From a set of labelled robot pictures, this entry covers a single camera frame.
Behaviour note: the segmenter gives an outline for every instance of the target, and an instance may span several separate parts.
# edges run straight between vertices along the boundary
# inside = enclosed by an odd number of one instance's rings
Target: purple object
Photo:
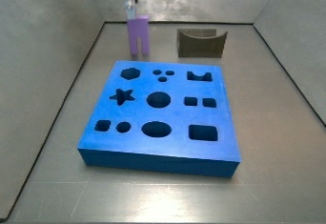
[[[137,54],[137,38],[141,40],[141,53],[149,53],[148,16],[140,15],[127,20],[129,53]]]

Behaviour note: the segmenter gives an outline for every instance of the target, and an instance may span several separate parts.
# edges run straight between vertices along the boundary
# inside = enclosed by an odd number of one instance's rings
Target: small circular hole
[[[173,71],[165,71],[165,74],[167,75],[175,75],[175,72]]]
[[[157,78],[157,81],[161,82],[161,83],[164,83],[167,80],[168,80],[168,78],[164,77],[164,76],[160,76],[160,77]]]
[[[161,70],[153,70],[152,73],[153,73],[155,75],[159,75],[159,74],[161,73]]]
[[[125,133],[129,131],[129,129],[131,129],[131,125],[128,122],[123,121],[117,124],[117,132]]]

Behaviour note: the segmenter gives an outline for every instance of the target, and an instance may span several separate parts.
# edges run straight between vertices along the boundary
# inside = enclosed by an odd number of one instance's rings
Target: square hole
[[[216,108],[216,100],[214,98],[203,98],[203,106]]]
[[[198,106],[198,104],[199,104],[199,100],[198,100],[196,97],[184,97],[183,104],[184,104],[185,106]]]
[[[109,120],[97,120],[95,125],[95,130],[99,132],[107,132],[109,129],[111,121]]]
[[[202,141],[218,141],[218,129],[214,126],[189,125],[188,138]]]

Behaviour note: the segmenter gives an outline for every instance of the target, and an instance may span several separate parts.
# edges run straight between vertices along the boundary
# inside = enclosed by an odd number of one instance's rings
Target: hole
[[[95,125],[95,130],[99,132],[107,132],[109,129],[111,121],[109,120],[97,120]]]
[[[184,97],[183,104],[185,106],[198,106],[198,98],[196,97]]]
[[[120,77],[123,77],[125,80],[135,79],[140,76],[140,71],[135,68],[128,68],[121,70]]]
[[[164,83],[167,80],[168,80],[168,78],[164,77],[164,76],[160,76],[160,77],[157,78],[157,81],[161,82],[161,83]]]
[[[212,126],[189,125],[188,137],[192,140],[218,141],[218,130]]]
[[[164,122],[151,121],[144,124],[141,131],[149,137],[164,137],[171,133],[171,127]]]
[[[148,95],[148,104],[155,108],[164,108],[171,103],[171,97],[164,92],[153,92]]]
[[[123,121],[123,122],[120,122],[119,124],[117,124],[117,132],[120,132],[120,133],[125,133],[125,132],[128,132],[129,131],[129,129],[131,129],[131,125],[129,125],[129,123],[128,122],[125,122],[125,121]]]
[[[120,89],[116,89],[116,94],[109,97],[109,99],[117,100],[117,105],[120,106],[124,101],[133,101],[135,98],[131,96],[132,90],[123,91]]]
[[[216,100],[214,98],[203,98],[203,106],[216,108]]]
[[[173,71],[165,71],[165,74],[167,75],[175,75],[175,72]]]
[[[211,82],[211,73],[207,72],[204,75],[195,75],[191,71],[187,72],[187,80]]]
[[[161,73],[161,70],[153,70],[152,73],[153,73],[155,75],[159,75],[159,74]]]

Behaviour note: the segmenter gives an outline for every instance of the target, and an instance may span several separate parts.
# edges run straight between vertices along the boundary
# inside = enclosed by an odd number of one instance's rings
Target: blue foam
[[[222,69],[117,61],[77,150],[87,165],[231,177],[240,153]]]

